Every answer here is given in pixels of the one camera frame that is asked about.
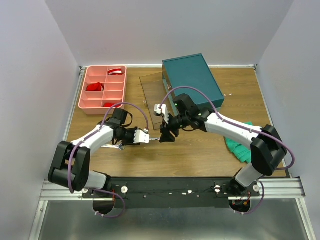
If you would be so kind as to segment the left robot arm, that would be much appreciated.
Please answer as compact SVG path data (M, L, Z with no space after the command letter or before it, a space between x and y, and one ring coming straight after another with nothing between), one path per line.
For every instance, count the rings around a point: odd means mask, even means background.
M111 191L111 177L90 171L91 156L108 142L133 143L138 128L125 124L127 116L133 118L128 111L116 108L111 117L100 121L85 136L72 142L61 141L53 156L48 181L68 188L71 193L93 189L99 197L107 197Z

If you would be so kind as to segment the clear drawer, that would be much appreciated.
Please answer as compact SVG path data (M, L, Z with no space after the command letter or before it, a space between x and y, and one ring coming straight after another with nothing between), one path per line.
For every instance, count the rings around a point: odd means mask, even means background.
M162 118L155 115L154 107L156 104L162 102L166 94L171 90L168 89L168 86L171 85L167 84L162 72L141 76L139 79L144 92L144 102L149 110L151 125L154 130L159 130L162 124Z

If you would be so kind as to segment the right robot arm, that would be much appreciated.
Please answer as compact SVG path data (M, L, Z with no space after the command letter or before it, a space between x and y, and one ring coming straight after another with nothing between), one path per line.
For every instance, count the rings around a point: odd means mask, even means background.
M240 169L227 184L227 193L241 196L263 176L271 176L287 154L277 130L271 126L252 126L220 115L214 108L199 108L183 93L173 100L178 114L172 116L165 104L156 104L154 113L162 117L160 142L174 142L179 131L191 127L231 139L248 150L251 162Z

